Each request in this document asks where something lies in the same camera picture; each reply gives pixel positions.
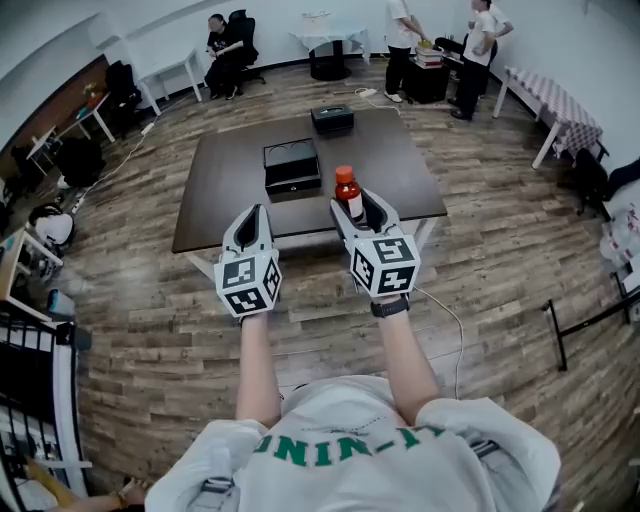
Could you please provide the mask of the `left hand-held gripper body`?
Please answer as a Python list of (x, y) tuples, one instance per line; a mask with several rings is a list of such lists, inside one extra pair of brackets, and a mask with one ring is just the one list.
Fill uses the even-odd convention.
[(283, 280), (273, 241), (258, 241), (246, 250), (235, 243), (222, 247), (214, 265), (216, 293), (231, 316), (244, 318), (273, 310)]

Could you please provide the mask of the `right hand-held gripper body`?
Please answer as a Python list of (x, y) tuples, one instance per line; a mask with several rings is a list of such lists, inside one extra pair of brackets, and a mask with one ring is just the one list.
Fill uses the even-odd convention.
[(371, 298), (410, 292), (419, 271), (419, 252), (412, 235), (401, 229), (391, 234), (356, 236), (344, 241), (349, 270)]

